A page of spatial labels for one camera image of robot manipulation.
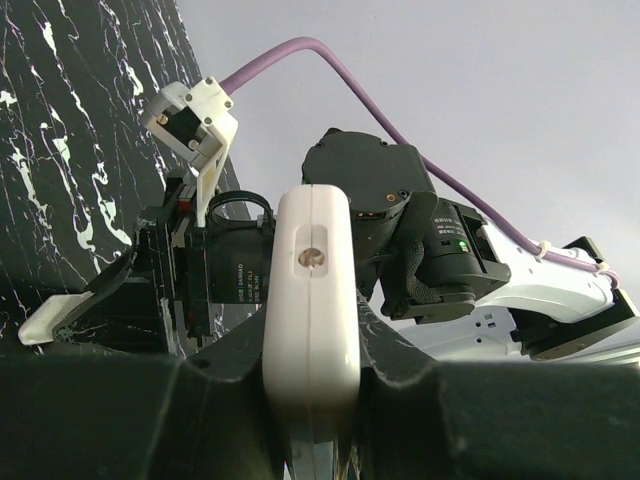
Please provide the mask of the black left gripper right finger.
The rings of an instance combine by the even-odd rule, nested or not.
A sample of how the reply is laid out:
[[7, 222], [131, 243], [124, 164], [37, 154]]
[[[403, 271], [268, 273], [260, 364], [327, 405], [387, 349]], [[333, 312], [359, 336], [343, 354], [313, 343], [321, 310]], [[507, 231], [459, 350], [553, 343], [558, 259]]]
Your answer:
[[363, 479], [635, 479], [639, 373], [439, 362], [357, 302]]

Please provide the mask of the white remote control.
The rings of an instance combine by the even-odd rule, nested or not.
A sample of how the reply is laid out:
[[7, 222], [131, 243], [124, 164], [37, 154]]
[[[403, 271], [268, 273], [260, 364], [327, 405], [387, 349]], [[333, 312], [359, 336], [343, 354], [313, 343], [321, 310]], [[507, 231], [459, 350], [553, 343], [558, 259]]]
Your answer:
[[335, 186], [280, 200], [262, 378], [291, 478], [346, 478], [361, 366], [349, 204]]

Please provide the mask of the white battery cover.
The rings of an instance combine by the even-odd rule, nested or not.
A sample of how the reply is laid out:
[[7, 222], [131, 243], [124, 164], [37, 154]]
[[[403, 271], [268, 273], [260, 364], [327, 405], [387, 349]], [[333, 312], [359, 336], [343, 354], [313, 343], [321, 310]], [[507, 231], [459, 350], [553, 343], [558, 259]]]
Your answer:
[[48, 344], [54, 341], [54, 328], [80, 304], [93, 296], [92, 292], [59, 294], [49, 297], [20, 326], [18, 338], [24, 346]]

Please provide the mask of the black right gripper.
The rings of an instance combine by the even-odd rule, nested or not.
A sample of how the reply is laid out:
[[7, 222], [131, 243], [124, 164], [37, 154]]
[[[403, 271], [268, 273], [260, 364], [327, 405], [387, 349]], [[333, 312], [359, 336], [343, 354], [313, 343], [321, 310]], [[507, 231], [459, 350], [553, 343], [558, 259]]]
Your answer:
[[228, 332], [225, 306], [265, 304], [275, 234], [269, 202], [247, 190], [216, 190], [202, 220], [196, 206], [195, 179], [170, 172], [162, 205], [138, 217], [137, 247], [87, 285], [90, 297], [54, 327], [54, 339], [163, 350], [164, 314], [168, 333], [199, 349]]

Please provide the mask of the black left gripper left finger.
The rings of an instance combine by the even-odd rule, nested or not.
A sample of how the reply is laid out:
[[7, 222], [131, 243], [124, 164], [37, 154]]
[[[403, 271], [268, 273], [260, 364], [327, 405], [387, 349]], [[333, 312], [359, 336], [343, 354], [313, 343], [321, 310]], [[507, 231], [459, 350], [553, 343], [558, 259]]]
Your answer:
[[20, 344], [1, 318], [5, 479], [279, 479], [257, 313], [190, 359]]

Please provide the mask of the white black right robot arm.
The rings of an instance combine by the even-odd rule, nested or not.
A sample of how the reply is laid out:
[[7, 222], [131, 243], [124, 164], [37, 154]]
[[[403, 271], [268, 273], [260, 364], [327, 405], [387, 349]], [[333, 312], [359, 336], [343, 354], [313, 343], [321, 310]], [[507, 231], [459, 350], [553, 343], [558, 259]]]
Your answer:
[[[331, 129], [308, 151], [302, 179], [346, 195], [358, 292], [370, 297], [381, 288], [382, 314], [414, 321], [409, 338], [433, 356], [554, 360], [639, 320], [624, 292], [598, 273], [602, 259], [588, 238], [560, 251], [586, 270], [527, 252], [476, 210], [440, 198], [413, 146]], [[230, 203], [265, 202], [228, 191], [212, 199], [199, 227], [194, 197], [192, 185], [169, 181], [163, 204], [141, 212], [133, 246], [66, 298], [55, 339], [96, 327], [106, 347], [154, 352], [178, 330], [197, 342], [210, 336], [213, 305], [266, 301], [273, 210], [227, 219]]]

